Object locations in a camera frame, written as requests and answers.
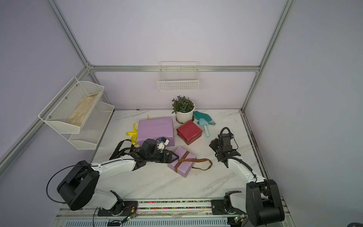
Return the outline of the brown satin ribbon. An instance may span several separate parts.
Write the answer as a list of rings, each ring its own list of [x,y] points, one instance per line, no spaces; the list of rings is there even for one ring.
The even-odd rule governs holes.
[[[174,167],[174,171],[177,173],[178,172],[178,167],[183,163],[183,162],[194,162],[194,163],[202,163],[202,162],[209,162],[209,167],[206,169],[202,169],[202,168],[198,168],[198,167],[192,167],[194,169],[199,169],[202,171],[207,171],[209,170],[212,166],[213,166],[213,162],[209,159],[197,159],[197,158],[187,158],[187,156],[190,154],[189,151],[187,151],[182,157],[181,159],[178,160],[178,162],[176,163],[175,167]]]

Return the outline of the small purple gift box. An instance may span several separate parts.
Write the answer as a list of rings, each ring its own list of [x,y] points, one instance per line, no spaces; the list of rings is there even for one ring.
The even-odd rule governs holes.
[[[186,178],[194,165],[194,161],[186,161],[187,159],[195,159],[196,156],[183,147],[178,147],[174,153],[179,157],[176,161],[167,166],[175,173]]]

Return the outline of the large purple gift box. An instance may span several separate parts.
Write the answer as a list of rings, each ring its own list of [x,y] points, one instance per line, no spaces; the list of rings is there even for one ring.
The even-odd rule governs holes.
[[[167,147],[175,146],[174,123],[172,117],[139,121],[137,143],[140,146],[147,139],[156,140],[162,137],[169,140]]]

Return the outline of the red gift box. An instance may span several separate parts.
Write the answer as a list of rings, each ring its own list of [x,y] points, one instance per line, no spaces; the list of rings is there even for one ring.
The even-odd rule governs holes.
[[[178,127],[177,135],[187,144],[191,145],[194,141],[202,136],[202,129],[199,128],[193,121],[188,121]]]

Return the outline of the yellow satin ribbon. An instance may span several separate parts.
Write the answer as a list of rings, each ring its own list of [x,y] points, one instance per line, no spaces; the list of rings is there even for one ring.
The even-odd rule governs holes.
[[[141,144],[138,142],[139,125],[140,122],[135,123],[133,125],[133,130],[126,132],[126,136],[130,136],[131,143],[134,146],[141,146]]]

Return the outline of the black lettered ribbon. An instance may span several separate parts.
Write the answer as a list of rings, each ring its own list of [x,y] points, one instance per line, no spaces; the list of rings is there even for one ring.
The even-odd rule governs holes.
[[[125,142],[130,143],[130,146],[125,147],[123,145]],[[114,160],[114,159],[132,160],[137,158],[138,154],[136,152],[136,147],[132,144],[132,141],[130,139],[126,139],[119,142],[113,154],[110,156],[109,160]]]

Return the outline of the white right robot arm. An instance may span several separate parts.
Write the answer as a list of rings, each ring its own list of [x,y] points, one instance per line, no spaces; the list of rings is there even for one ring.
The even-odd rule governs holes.
[[[222,200],[212,200],[212,213],[243,214],[255,227],[285,220],[285,212],[278,184],[255,172],[233,148],[234,135],[228,127],[222,128],[210,147],[215,152],[218,162],[223,163],[246,185],[245,192],[229,191]]]

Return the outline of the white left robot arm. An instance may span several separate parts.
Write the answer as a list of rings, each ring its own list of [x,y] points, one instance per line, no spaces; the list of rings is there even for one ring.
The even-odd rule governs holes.
[[[67,204],[72,211],[92,206],[106,210],[112,216],[125,213],[127,205],[123,198],[114,190],[99,189],[98,184],[117,174],[136,171],[148,162],[170,164],[177,161],[179,156],[166,149],[168,143],[165,137],[147,139],[141,147],[124,147],[124,141],[121,141],[108,161],[88,163],[83,160],[69,166],[70,172],[57,186],[63,199],[61,203]]]

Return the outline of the white plant pot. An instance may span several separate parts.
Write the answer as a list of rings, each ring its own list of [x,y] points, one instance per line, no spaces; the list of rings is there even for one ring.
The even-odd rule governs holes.
[[[190,110],[189,112],[187,112],[187,113],[176,112],[175,113],[176,114],[176,120],[177,120],[178,123],[185,124],[186,122],[192,120],[193,112],[195,110],[195,103],[194,102],[192,102],[192,103],[193,103],[193,109]]]

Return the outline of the teal cloth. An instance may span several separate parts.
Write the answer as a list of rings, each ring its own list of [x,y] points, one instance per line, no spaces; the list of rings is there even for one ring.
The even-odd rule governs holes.
[[[193,116],[199,125],[215,125],[216,123],[212,120],[212,118],[206,114],[199,111],[194,111]]]

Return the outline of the green potted plant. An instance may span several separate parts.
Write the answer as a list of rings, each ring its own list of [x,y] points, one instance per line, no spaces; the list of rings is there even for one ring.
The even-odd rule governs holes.
[[[172,100],[172,113],[189,113],[195,108],[195,104],[185,96],[178,96]]]

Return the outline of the beige cloth in shelf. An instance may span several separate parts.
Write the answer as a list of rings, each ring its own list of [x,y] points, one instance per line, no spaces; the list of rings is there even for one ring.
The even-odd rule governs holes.
[[[81,126],[85,121],[91,107],[99,97],[100,92],[89,93],[80,99],[76,109],[71,113],[67,119],[67,123],[70,125]]]

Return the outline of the white mesh two-tier shelf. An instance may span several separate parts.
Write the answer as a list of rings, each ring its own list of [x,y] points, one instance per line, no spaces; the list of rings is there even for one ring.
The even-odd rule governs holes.
[[[97,149],[114,112],[104,87],[73,77],[38,118],[78,150]]]

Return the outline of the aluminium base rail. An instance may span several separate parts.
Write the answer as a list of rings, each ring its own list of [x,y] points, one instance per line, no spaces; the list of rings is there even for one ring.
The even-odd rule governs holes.
[[[126,200],[119,216],[101,208],[71,211],[62,206],[54,227],[250,227],[239,210],[227,211],[223,199]]]

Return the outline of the aluminium frame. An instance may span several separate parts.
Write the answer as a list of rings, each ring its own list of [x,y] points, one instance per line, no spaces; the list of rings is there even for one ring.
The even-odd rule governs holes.
[[[15,139],[77,70],[93,65],[78,60],[61,36],[61,20],[49,9],[52,1],[1,1],[1,157]],[[237,28],[245,15],[257,26],[274,7],[286,1],[135,1],[146,28],[127,15],[132,1],[119,1],[117,10],[138,33],[141,42],[131,49],[137,62],[124,65],[130,72],[154,73],[201,70],[198,52],[208,36],[226,35],[222,24]],[[1,226],[46,227],[59,205],[45,194],[45,182],[58,166],[90,155],[68,143],[44,141],[39,150],[26,149],[1,176]]]

